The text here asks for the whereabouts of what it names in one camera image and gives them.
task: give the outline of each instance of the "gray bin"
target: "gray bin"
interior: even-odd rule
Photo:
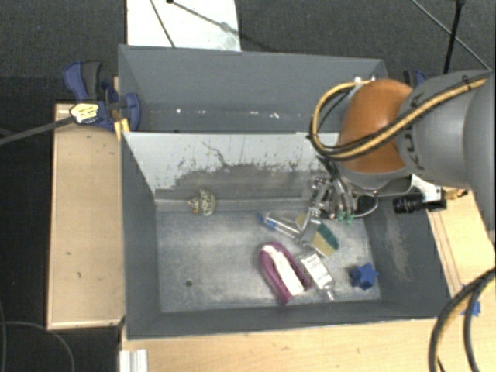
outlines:
[[[280,306],[257,269],[264,243],[305,252],[255,214],[308,205],[309,181],[321,167],[302,132],[317,99],[334,84],[372,75],[386,76],[381,61],[120,48],[121,92],[137,92],[143,104],[139,132],[122,142],[130,339],[439,313],[449,292],[429,220],[424,212],[395,215],[388,199],[350,227],[330,223],[341,245],[326,261],[335,302],[312,289]],[[328,124],[331,138],[346,104]],[[188,211],[199,188],[219,200],[210,217]],[[366,262],[380,272],[377,284],[352,288],[347,271]]]

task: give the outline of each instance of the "green object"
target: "green object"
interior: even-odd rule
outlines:
[[[332,247],[334,250],[339,249],[339,243],[334,233],[329,227],[321,223],[317,228],[317,233],[319,233],[322,238]]]
[[[345,213],[344,211],[339,211],[339,212],[337,213],[337,216],[336,216],[337,221],[338,221],[338,222],[342,222],[342,221],[344,220],[344,216],[345,216],[345,215],[346,215],[346,213]]]
[[[353,219],[355,218],[355,215],[354,214],[349,214],[347,217],[346,217],[346,224],[349,226],[351,225],[351,223],[353,222]]]

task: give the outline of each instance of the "black carpet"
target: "black carpet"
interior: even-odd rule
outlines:
[[[451,27],[454,0],[419,0]],[[495,0],[466,0],[459,36],[494,68]],[[446,35],[409,0],[236,0],[243,50],[385,60],[392,78],[406,68],[440,74]],[[49,122],[69,99],[61,71],[100,60],[117,74],[126,41],[125,0],[0,0],[0,128]],[[459,45],[452,70],[480,68]],[[44,323],[50,222],[50,134],[0,148],[0,300],[7,320]],[[116,329],[64,332],[77,371],[115,369]],[[70,370],[51,336],[9,327],[8,371]]]

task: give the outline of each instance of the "bin floor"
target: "bin floor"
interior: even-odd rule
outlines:
[[[162,312],[277,306],[258,270],[260,248],[278,241],[295,257],[308,252],[261,225],[254,212],[220,212],[209,217],[157,212],[156,218]],[[338,251],[325,260],[336,281],[336,300],[378,299],[378,283],[363,291],[351,287],[347,275],[350,267],[373,263],[363,222],[358,219],[351,226],[329,222],[329,227],[339,239]],[[325,294],[312,288],[289,305],[325,302]]]

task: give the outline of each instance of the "wooden table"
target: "wooden table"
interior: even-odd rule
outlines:
[[[58,105],[57,119],[67,116]],[[119,143],[111,133],[70,125],[55,132],[50,235],[49,329],[116,326],[124,316],[119,192]],[[494,266],[494,249],[471,196],[429,216],[452,293]],[[481,370],[496,365],[494,285],[473,319]],[[148,350],[150,372],[159,371],[422,371],[432,319],[283,332],[127,341]],[[449,372],[469,370],[463,319],[447,330],[441,359]]]

